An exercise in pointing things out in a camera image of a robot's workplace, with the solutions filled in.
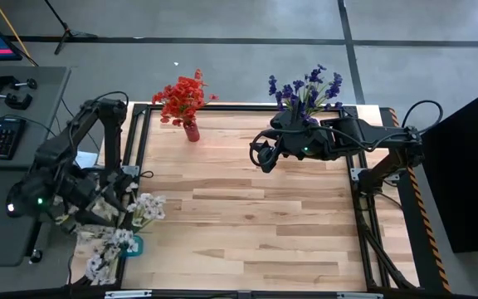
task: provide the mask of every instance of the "blue object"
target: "blue object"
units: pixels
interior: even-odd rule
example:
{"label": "blue object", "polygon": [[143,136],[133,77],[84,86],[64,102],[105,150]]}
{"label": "blue object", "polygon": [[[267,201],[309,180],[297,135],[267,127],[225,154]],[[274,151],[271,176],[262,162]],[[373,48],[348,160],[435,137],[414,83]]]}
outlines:
{"label": "blue object", "polygon": [[134,236],[134,241],[138,244],[138,251],[137,252],[127,252],[123,250],[121,253],[121,257],[138,257],[143,253],[143,239],[140,236]]}

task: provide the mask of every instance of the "tripod leg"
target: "tripod leg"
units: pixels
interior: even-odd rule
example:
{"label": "tripod leg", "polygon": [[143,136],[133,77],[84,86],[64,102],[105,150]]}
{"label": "tripod leg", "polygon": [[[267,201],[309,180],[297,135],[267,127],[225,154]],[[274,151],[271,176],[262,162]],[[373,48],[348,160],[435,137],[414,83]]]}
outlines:
{"label": "tripod leg", "polygon": [[62,39],[58,43],[58,46],[56,46],[55,55],[58,55],[58,53],[60,53],[60,51],[62,51],[62,47],[63,47],[64,43],[70,37],[71,37],[71,31],[70,30],[64,31],[64,35],[62,36]]}

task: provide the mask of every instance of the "orange and black hazard tape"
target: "orange and black hazard tape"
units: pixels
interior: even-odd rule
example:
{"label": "orange and black hazard tape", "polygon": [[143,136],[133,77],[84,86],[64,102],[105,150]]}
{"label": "orange and black hazard tape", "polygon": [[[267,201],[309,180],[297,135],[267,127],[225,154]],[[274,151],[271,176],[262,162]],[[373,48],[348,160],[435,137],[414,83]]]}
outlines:
{"label": "orange and black hazard tape", "polygon": [[[389,109],[390,114],[392,114],[392,120],[395,126],[399,126],[398,117],[396,116],[396,111]],[[420,206],[420,213],[422,213],[423,217],[423,224],[426,226],[427,229],[427,236],[429,237],[429,243],[431,244],[432,254],[435,256],[438,272],[440,273],[440,277],[442,279],[442,285],[444,288],[451,292],[451,287],[449,286],[449,282],[447,281],[446,270],[444,269],[444,265],[441,263],[440,253],[438,252],[437,242],[435,237],[432,233],[431,223],[429,222],[429,217],[427,216],[427,212],[425,210],[425,205],[422,201],[422,193],[420,192],[420,187],[418,186],[418,182],[416,180],[416,175],[414,174],[414,170],[412,167],[407,168],[407,172],[411,179],[412,189],[414,190],[414,195],[416,196],[418,206]]]}

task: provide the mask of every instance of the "red artificial flower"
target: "red artificial flower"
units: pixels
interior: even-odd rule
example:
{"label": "red artificial flower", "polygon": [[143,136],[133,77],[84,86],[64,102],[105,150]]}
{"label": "red artificial flower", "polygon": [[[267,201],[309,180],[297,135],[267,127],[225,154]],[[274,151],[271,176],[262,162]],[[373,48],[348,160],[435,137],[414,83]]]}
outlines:
{"label": "red artificial flower", "polygon": [[[174,118],[173,125],[194,121],[197,110],[206,105],[204,86],[202,71],[197,69],[194,79],[180,76],[175,86],[165,86],[163,92],[154,95],[153,104],[163,103],[161,122],[168,123],[171,118]],[[218,96],[210,95],[209,99],[218,100]]]}

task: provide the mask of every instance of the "wooden tabletop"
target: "wooden tabletop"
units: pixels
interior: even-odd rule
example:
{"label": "wooden tabletop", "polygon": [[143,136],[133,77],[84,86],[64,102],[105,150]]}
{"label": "wooden tabletop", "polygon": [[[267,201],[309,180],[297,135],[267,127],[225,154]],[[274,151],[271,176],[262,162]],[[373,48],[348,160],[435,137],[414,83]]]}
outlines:
{"label": "wooden tabletop", "polygon": [[[357,107],[359,118],[382,124],[376,105]],[[199,111],[201,139],[191,143],[183,128],[162,124],[153,112],[142,170],[154,177],[142,178],[139,192],[165,195],[166,218],[139,234],[144,253],[127,260],[123,288],[366,290],[345,159],[280,157],[271,173],[262,173],[248,158],[249,143],[269,128],[272,116]],[[128,121],[123,127],[124,147]],[[387,153],[368,153],[368,166]],[[398,200],[396,189],[386,186],[383,192]],[[402,211],[386,199],[376,202],[385,251],[418,285]],[[89,255],[89,248],[76,248],[74,280]]]}

